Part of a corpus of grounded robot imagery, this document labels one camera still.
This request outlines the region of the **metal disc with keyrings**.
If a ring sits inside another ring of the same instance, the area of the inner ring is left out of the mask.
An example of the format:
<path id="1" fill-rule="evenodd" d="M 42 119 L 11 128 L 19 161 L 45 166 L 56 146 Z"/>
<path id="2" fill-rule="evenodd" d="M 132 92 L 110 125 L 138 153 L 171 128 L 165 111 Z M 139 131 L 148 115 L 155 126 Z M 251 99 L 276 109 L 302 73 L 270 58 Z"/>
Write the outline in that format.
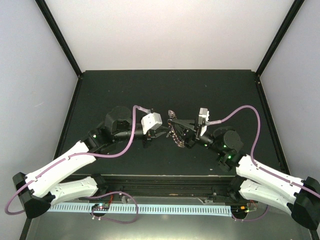
<path id="1" fill-rule="evenodd" d="M 171 136 L 175 144 L 180 147 L 180 148 L 185 148 L 185 141 L 182 139 L 180 133 L 181 131 L 179 130 L 178 126 L 175 126 L 173 120 L 176 120 L 177 116 L 173 110 L 168 110 L 168 127 L 170 129 L 168 136 Z"/>

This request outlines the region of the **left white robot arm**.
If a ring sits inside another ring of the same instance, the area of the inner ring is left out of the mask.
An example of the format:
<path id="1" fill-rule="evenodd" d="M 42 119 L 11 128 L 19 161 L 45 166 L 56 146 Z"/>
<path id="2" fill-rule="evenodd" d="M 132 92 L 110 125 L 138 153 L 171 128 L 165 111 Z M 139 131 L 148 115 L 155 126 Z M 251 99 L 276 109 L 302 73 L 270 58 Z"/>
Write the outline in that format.
<path id="1" fill-rule="evenodd" d="M 49 164 L 24 174 L 16 173 L 12 180 L 28 219 L 37 218 L 50 207 L 78 198 L 103 199 L 108 192 L 105 180 L 99 175 L 63 182 L 67 177 L 92 164 L 99 158 L 114 159 L 124 155 L 134 140 L 143 146 L 167 134 L 159 113 L 135 105 L 132 109 L 116 106 L 106 114 L 97 128 L 88 132 L 73 147 Z"/>

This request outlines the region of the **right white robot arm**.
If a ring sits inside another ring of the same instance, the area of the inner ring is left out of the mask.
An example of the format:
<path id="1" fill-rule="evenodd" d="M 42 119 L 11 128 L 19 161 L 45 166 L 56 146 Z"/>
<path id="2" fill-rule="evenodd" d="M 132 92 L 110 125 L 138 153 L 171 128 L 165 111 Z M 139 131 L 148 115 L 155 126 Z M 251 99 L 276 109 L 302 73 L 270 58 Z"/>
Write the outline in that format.
<path id="1" fill-rule="evenodd" d="M 168 120 L 176 144 L 192 148 L 204 145 L 217 154 L 216 161 L 226 172 L 235 170 L 235 184 L 228 198 L 264 203 L 288 213 L 299 225 L 315 231 L 320 225 L 320 183 L 312 177 L 301 179 L 275 170 L 242 151 L 243 143 L 233 127 L 219 127 L 210 133 L 194 120 Z"/>

